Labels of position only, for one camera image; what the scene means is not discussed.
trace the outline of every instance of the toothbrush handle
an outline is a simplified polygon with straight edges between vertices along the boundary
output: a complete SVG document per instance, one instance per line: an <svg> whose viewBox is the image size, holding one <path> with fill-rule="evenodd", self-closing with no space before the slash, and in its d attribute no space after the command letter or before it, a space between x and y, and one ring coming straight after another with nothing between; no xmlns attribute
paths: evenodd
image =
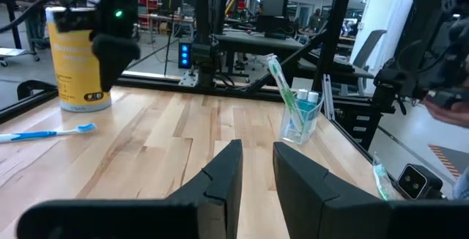
<svg viewBox="0 0 469 239"><path fill-rule="evenodd" d="M53 131L40 131L34 133L9 133L0 135L0 143L6 143L10 141L21 141L27 139L38 139L38 138L46 138L51 136L56 136L57 132Z"/></svg>

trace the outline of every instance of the yellow container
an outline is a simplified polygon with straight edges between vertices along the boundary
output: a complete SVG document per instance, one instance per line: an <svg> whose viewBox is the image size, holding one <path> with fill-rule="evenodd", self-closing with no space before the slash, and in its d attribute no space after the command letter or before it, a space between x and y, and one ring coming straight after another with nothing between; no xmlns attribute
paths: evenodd
<svg viewBox="0 0 469 239"><path fill-rule="evenodd" d="M90 9L75 8L72 12L86 10ZM111 96L100 88L99 61L92 53L88 38L91 30L58 33L53 14L63 11L64 7L45 10L60 106L77 112L105 109L111 105Z"/></svg>

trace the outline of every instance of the yellow label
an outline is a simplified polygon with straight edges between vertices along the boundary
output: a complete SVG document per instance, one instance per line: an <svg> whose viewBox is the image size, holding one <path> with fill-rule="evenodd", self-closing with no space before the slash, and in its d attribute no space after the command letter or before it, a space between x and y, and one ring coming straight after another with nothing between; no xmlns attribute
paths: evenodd
<svg viewBox="0 0 469 239"><path fill-rule="evenodd" d="M91 30L58 33L55 23L48 23L53 68L64 103L94 105L109 99L100 88L99 61L91 51Z"/></svg>

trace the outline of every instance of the white and blue toothbrush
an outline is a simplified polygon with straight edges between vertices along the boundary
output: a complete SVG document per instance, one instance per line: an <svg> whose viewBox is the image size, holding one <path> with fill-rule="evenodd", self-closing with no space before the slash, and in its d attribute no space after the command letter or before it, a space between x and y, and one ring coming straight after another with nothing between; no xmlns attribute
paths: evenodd
<svg viewBox="0 0 469 239"><path fill-rule="evenodd" d="M52 136L65 136L77 133L88 133L96 130L94 123L88 125L79 125L72 130L61 131L39 131L31 133L8 133L0 135L0 143L9 143L12 141L23 141L32 139L44 139Z"/></svg>

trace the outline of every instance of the floor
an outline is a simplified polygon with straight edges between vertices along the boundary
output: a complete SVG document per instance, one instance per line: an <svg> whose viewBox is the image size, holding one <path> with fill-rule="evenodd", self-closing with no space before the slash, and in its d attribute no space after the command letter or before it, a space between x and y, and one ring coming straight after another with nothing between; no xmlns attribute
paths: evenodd
<svg viewBox="0 0 469 239"><path fill-rule="evenodd" d="M7 23L7 14L0 7L0 24ZM20 25L21 41L27 47L26 33L23 24ZM167 36L156 36L155 42L149 44L148 33L143 33L141 41L141 55L145 57L154 50L165 46L168 42ZM0 34L0 46L13 47L11 33ZM34 62L32 56L21 56L8 59L8 67L0 67L0 109L17 102L16 86L25 80L37 79L55 84L53 65L50 50L38 51L41 60ZM166 49L149 56L130 70L145 73L164 73ZM185 70L177 68L177 42L170 46L169 62L166 67L166 74L171 76L181 76ZM253 59L250 59L246 73L251 77L251 82L267 73L264 67L256 66L253 71ZM245 83L244 78L233 78L236 82ZM298 84L309 83L309 80L296 80ZM406 103L407 115L401 114L399 109L395 114L384 114L380 122L372 145L369 149L371 153L376 152L383 161L386 169L394 176L398 177L407 163L425 165L443 180L444 193L451 197L451 187L455 182L453 172L450 172L447 165L443 164L439 157L432 151L431 145L441 147L442 150L453 150L457 155L448 155L458 161L463 161L460 157L469 158L469 130L458 128L435 121L430 117L428 111L423 106L411 106Z"/></svg>

